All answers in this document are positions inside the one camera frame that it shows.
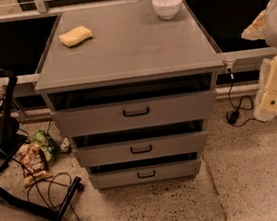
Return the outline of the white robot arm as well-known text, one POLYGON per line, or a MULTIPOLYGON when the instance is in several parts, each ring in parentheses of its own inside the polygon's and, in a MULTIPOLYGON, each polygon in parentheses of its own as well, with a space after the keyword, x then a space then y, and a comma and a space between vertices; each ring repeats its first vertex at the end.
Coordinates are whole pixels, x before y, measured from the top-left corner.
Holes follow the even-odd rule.
MULTIPOLYGON (((252 24, 241 34, 246 40, 262 39, 277 49, 277 0, 270 0, 252 24)), ((254 101, 254 117, 271 121, 277 116, 277 55, 262 61, 259 74, 259 90, 254 101)))

